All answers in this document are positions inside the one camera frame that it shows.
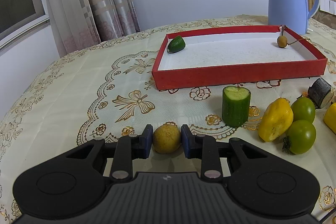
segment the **cut cucumber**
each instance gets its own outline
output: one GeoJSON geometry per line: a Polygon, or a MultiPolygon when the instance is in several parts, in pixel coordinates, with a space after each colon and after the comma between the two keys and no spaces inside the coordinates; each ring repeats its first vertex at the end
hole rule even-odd
{"type": "Polygon", "coordinates": [[[185,48],[185,42],[183,38],[180,35],[178,35],[171,42],[169,42],[167,51],[169,54],[176,53],[183,50],[184,48],[185,48]]]}
{"type": "Polygon", "coordinates": [[[251,92],[238,86],[223,89],[222,119],[230,127],[238,128],[249,117],[251,92]]]}

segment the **window frame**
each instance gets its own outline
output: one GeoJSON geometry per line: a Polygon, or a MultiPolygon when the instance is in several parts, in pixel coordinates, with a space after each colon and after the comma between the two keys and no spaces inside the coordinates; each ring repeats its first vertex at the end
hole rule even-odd
{"type": "Polygon", "coordinates": [[[41,2],[42,2],[43,10],[44,10],[44,15],[28,22],[24,26],[16,29],[15,31],[11,32],[9,35],[7,35],[3,39],[1,39],[0,40],[0,51],[3,48],[7,47],[16,38],[26,34],[31,29],[33,29],[33,28],[37,27],[38,25],[42,24],[43,22],[46,22],[47,20],[49,20],[48,9],[47,9],[47,0],[41,0],[41,2]]]}

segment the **tablecloth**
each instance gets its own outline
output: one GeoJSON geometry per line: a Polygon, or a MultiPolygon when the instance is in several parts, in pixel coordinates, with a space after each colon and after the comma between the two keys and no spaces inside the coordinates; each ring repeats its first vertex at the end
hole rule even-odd
{"type": "MultiPolygon", "coordinates": [[[[239,137],[307,169],[320,183],[321,198],[313,210],[320,219],[335,207],[336,194],[336,135],[323,123],[327,108],[316,110],[316,141],[303,155],[283,153],[282,140],[261,142],[256,131],[268,104],[278,97],[294,102],[317,77],[237,84],[252,96],[249,121],[235,129],[221,119],[223,85],[157,90],[151,74],[167,33],[265,24],[265,16],[240,15],[167,25],[73,52],[51,64],[0,124],[0,223],[11,223],[21,214],[12,185],[24,170],[96,137],[115,142],[121,136],[141,134],[148,123],[154,129],[164,123],[179,128],[186,123],[194,134],[221,141],[239,137]]],[[[306,36],[328,58],[323,77],[336,86],[336,31],[313,19],[310,28],[313,32],[306,36]]],[[[134,172],[200,172],[200,167],[200,160],[186,159],[182,148],[170,155],[152,150],[148,159],[133,161],[134,172]]],[[[229,175],[225,159],[222,167],[229,175]]]]}

